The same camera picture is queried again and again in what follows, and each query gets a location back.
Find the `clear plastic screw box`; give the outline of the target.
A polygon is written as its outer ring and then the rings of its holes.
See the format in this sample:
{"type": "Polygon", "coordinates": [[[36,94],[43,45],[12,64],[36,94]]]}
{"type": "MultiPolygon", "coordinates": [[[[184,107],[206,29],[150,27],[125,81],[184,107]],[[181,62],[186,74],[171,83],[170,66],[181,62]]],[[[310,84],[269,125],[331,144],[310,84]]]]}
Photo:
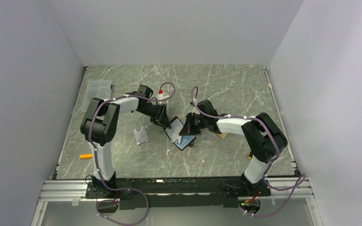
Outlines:
{"type": "Polygon", "coordinates": [[[81,111],[86,112],[90,101],[97,97],[100,99],[110,99],[112,95],[113,84],[109,80],[95,80],[87,83],[86,91],[83,96],[81,111]]]}

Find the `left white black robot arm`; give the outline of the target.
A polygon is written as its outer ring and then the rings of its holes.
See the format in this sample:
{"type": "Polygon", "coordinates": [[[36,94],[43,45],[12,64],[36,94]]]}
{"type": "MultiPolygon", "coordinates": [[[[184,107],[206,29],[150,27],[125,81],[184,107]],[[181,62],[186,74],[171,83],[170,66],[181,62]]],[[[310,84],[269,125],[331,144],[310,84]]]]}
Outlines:
{"type": "Polygon", "coordinates": [[[98,192],[112,197],[117,190],[115,169],[112,164],[111,142],[115,137],[119,116],[123,113],[138,112],[150,118],[151,123],[164,129],[171,128],[167,115],[166,101],[172,95],[155,99],[153,90],[140,85],[137,91],[125,93],[110,99],[94,97],[87,108],[80,126],[81,133],[89,142],[93,160],[94,177],[101,180],[98,192]]]}

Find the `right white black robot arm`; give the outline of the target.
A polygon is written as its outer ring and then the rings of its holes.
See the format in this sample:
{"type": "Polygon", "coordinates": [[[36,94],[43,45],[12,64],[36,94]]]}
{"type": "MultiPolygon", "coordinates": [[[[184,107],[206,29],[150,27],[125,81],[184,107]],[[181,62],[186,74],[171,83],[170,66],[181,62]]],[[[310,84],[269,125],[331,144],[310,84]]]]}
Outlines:
{"type": "Polygon", "coordinates": [[[209,100],[191,103],[198,113],[188,113],[179,132],[180,136],[200,134],[208,129],[217,134],[237,134],[245,137],[250,150],[251,161],[242,174],[241,190],[253,195],[259,189],[259,183],[270,168],[270,163],[288,145],[285,135],[267,113],[257,116],[219,115],[209,100]]]}

